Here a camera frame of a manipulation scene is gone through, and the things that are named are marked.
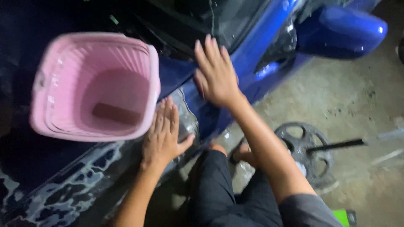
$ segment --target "green object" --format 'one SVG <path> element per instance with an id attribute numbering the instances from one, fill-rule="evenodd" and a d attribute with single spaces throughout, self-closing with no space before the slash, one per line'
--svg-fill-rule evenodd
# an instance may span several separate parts
<path id="1" fill-rule="evenodd" d="M 333 210 L 335 217 L 341 222 L 344 227 L 356 226 L 356 212 L 353 210 Z"/>
<path id="2" fill-rule="evenodd" d="M 119 24 L 119 21 L 118 21 L 114 16 L 110 15 L 109 18 L 110 18 L 116 25 Z"/>

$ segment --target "concrete floor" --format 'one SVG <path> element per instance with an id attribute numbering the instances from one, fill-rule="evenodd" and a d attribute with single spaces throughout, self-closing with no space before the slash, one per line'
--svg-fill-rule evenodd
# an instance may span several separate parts
<path id="1" fill-rule="evenodd" d="M 389 24 L 387 38 L 374 52 L 355 61 L 313 59 L 256 104 L 266 123 L 275 130 L 285 122 L 307 122 L 335 142 L 404 128 L 404 65 L 394 53 L 404 30 L 404 4 L 395 2 L 384 0 L 374 11 Z M 217 141 L 230 151 L 241 137 L 238 125 L 232 124 Z M 181 222 L 183 182 L 194 162 L 156 190 L 148 226 Z M 236 193 L 253 171 L 247 164 L 236 167 Z M 355 210 L 358 226 L 402 226 L 403 140 L 338 150 L 332 172 L 335 181 L 317 190 L 331 209 Z"/>

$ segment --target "forearm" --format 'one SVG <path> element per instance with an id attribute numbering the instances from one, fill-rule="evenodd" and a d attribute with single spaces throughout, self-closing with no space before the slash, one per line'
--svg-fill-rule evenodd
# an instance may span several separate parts
<path id="1" fill-rule="evenodd" d="M 292 156 L 244 95 L 229 109 L 241 127 L 260 169 L 268 176 L 277 202 L 298 193 L 315 194 Z"/>
<path id="2" fill-rule="evenodd" d="M 115 221 L 116 227 L 141 227 L 147 206 L 164 168 L 141 165 L 132 190 L 128 191 Z"/>

